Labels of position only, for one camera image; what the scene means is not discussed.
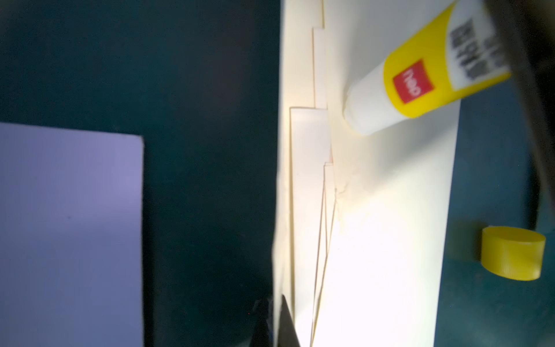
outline teal surface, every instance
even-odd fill
[[[463,99],[436,347],[555,345],[555,233],[551,232],[555,224],[538,191],[512,81]],[[535,229],[546,235],[539,279],[510,280],[482,267],[480,232],[488,225]]]
[[[271,294],[280,1],[0,13],[0,121],[144,137],[145,344],[248,338]]]

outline white cardboard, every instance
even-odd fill
[[[293,313],[291,244],[291,107],[314,107],[312,29],[322,27],[321,0],[285,0],[281,7],[279,155],[276,184],[276,228],[272,249],[274,321],[279,321],[281,296]],[[279,324],[274,324],[274,336]]]
[[[324,0],[341,229],[333,230],[316,347],[433,346],[459,103],[367,137],[350,129],[343,108],[352,83],[450,3]]]
[[[322,197],[322,210],[320,218],[320,234],[318,236],[318,256],[316,260],[316,284],[314,287],[314,306],[312,308],[312,332],[311,338],[314,336],[314,323],[318,314],[317,304],[320,299],[322,289],[322,280],[324,279],[324,267],[327,259],[327,242],[326,242],[326,192]]]
[[[326,250],[330,250],[332,218],[335,209],[335,175],[334,165],[326,163],[324,166],[324,185],[326,200]]]
[[[0,123],[0,345],[142,346],[139,136]]]
[[[326,40],[324,28],[312,29],[314,52],[314,107],[327,108]]]
[[[330,152],[327,111],[291,109],[294,323],[301,347],[310,345],[324,163]]]

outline yellow glue stick cap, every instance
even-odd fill
[[[482,230],[482,266],[519,281],[539,278],[546,237],[531,230],[487,227]]]

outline glue stick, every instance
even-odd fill
[[[353,84],[344,115],[354,130],[371,134],[509,76],[487,8],[459,0]]]

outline red logo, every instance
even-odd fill
[[[393,84],[405,104],[433,90],[422,59],[393,77]]]

